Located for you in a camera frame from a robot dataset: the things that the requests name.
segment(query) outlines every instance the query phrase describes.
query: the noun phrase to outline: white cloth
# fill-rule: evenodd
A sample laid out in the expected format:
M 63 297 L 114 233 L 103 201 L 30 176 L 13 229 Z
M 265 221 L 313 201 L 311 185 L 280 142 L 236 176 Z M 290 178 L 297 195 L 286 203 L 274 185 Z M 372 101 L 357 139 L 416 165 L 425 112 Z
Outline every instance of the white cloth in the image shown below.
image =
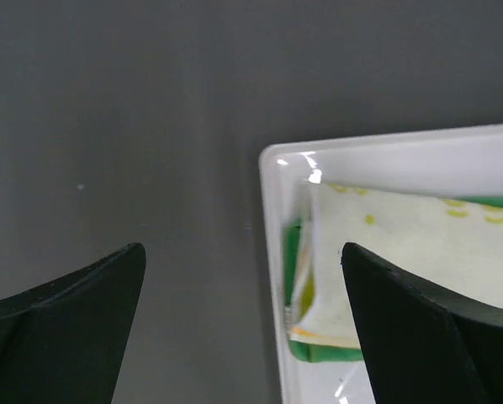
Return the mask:
M 340 264 L 346 242 L 503 308 L 503 209 L 338 185 L 310 191 L 315 297 L 291 339 L 359 348 Z

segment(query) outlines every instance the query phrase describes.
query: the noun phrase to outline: white container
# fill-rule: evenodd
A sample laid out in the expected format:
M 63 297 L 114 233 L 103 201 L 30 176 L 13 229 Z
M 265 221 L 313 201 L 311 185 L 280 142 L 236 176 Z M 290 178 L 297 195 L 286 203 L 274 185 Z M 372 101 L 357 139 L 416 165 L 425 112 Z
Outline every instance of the white container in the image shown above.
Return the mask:
M 437 196 L 503 195 L 503 125 L 274 145 L 261 155 L 278 362 L 284 404 L 374 403 L 363 363 L 307 364 L 283 324 L 283 229 L 302 180 Z

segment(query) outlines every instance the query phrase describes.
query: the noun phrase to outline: gray surface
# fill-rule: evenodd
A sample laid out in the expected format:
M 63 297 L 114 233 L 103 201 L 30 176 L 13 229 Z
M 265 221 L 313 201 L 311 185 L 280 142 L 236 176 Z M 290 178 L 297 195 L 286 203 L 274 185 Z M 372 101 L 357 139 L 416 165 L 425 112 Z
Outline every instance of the gray surface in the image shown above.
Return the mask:
M 260 150 L 498 122 L 503 1 L 0 1 L 0 298 L 144 242 L 114 402 L 277 403 Z

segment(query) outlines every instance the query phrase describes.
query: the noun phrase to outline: folded cloth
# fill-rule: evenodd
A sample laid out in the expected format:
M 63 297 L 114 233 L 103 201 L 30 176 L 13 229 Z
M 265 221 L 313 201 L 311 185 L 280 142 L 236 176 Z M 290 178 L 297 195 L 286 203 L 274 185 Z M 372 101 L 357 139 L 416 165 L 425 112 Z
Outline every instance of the folded cloth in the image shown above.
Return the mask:
M 357 242 L 415 274 L 503 308 L 503 198 L 471 198 L 487 204 L 477 205 L 324 184 L 313 185 L 312 193 L 313 265 L 299 271 L 295 242 L 292 256 L 287 242 L 285 250 L 289 346 L 297 358 L 361 358 L 339 268 L 345 242 Z M 294 271 L 300 277 L 292 280 L 291 268 L 293 279 Z M 327 353 L 320 347 L 327 347 Z

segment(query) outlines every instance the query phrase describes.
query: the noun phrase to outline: green fabric edge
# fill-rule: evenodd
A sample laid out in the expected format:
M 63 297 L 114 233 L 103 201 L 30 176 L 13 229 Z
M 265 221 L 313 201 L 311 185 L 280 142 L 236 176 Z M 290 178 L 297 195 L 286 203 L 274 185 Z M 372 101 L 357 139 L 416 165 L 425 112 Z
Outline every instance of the green fabric edge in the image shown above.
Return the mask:
M 503 196 L 470 196 L 461 200 L 475 204 L 503 208 Z M 283 303 L 290 306 L 293 296 L 294 273 L 298 258 L 301 219 L 296 219 L 285 229 L 283 235 Z M 352 362 L 363 360 L 362 351 L 353 348 L 330 347 L 300 343 L 287 338 L 289 349 L 293 356 L 304 362 Z

